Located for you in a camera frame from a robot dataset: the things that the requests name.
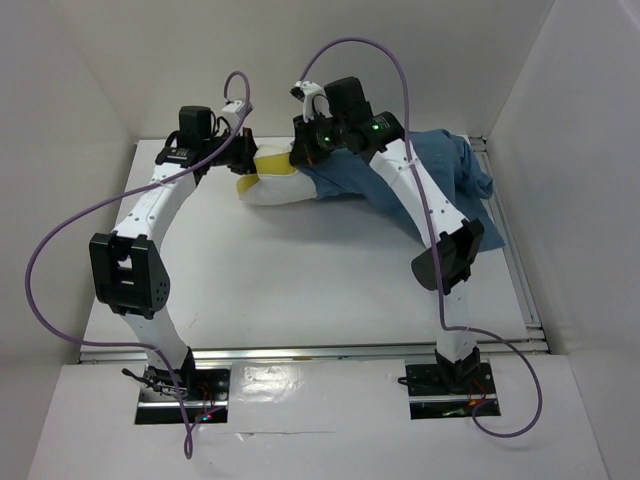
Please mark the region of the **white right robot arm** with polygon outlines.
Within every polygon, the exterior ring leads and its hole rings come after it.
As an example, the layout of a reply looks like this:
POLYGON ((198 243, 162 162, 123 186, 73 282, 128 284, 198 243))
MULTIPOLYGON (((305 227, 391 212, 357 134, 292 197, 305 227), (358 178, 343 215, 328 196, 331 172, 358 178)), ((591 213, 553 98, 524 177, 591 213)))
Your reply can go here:
POLYGON ((299 80, 290 93, 302 103, 290 160, 317 198, 359 195, 413 228, 425 248, 411 262, 415 279, 437 295, 440 309, 461 306, 463 296, 453 290, 470 277, 483 224, 451 204, 399 120, 372 111, 359 79, 326 86, 299 80))

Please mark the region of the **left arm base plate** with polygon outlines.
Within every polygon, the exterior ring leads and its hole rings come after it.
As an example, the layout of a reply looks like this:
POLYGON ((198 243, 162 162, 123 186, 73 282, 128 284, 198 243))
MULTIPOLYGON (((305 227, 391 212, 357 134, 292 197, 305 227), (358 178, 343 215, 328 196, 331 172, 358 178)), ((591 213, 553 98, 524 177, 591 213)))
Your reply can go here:
POLYGON ((122 373, 141 386, 134 423, 169 425, 183 422, 178 402, 181 396, 190 423, 224 424, 228 420, 231 369, 196 369, 189 385, 180 383, 176 390, 168 376, 146 368, 143 374, 129 369, 122 373))

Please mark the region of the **blue fabric pillowcase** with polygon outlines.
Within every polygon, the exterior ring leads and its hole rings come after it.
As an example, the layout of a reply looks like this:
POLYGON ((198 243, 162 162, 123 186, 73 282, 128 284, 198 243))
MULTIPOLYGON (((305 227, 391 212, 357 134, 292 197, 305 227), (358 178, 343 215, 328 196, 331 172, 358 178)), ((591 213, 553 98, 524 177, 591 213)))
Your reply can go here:
MULTIPOLYGON (((467 219, 481 221, 484 236, 479 250, 503 248, 506 242, 484 207, 493 196, 494 180, 482 171, 467 140, 444 129, 436 129, 413 132, 411 141, 418 158, 449 202, 467 219)), ((392 189, 360 157, 347 150, 336 150, 323 163, 314 167, 302 166, 299 171, 314 182, 318 200, 361 196, 414 239, 421 239, 409 213, 392 189)))

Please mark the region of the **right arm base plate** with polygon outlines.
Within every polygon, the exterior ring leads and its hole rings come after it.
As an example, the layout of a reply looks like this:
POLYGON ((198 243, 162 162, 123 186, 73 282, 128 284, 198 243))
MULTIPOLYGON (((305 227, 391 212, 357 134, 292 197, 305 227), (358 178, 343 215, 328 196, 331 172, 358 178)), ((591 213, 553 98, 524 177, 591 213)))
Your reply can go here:
POLYGON ((493 372, 482 362, 470 376, 447 386, 436 364, 405 366, 397 383, 406 388, 412 420, 457 419, 471 417, 476 406, 478 417, 501 415, 493 372))

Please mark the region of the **cream quilted pillow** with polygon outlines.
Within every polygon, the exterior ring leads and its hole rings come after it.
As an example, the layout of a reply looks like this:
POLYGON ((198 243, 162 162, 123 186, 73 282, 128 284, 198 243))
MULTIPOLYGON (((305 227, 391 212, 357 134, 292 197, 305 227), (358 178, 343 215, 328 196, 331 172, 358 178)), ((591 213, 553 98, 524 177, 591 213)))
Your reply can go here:
POLYGON ((313 180, 290 163, 290 146, 263 144, 254 155, 256 172, 236 182, 239 198, 254 206, 279 206, 313 200, 313 180))

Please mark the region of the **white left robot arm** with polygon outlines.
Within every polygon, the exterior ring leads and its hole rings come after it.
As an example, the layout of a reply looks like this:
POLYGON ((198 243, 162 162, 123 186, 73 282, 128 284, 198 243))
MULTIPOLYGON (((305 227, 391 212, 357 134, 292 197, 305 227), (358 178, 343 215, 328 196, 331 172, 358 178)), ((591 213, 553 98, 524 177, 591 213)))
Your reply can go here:
POLYGON ((138 342, 149 345, 145 383, 162 385, 176 399, 193 394, 198 375, 192 350, 168 312, 171 281, 161 245, 211 167, 251 171, 257 145, 240 124, 251 110, 246 100, 227 102, 219 116, 208 107, 182 107, 178 129, 156 156, 148 190, 112 232, 95 234, 89 243, 98 301, 128 324, 138 342))

